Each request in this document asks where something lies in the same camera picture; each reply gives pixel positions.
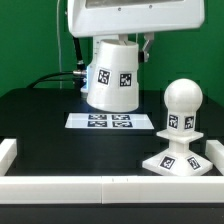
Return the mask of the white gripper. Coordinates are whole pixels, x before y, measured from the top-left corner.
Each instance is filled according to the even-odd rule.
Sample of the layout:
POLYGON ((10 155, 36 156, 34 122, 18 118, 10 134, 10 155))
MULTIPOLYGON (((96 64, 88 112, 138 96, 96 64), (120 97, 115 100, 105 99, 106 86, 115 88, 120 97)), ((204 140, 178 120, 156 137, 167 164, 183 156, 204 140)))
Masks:
POLYGON ((145 33, 139 62, 147 62, 154 33, 194 29, 205 19, 204 0, 67 0, 75 37, 145 33))

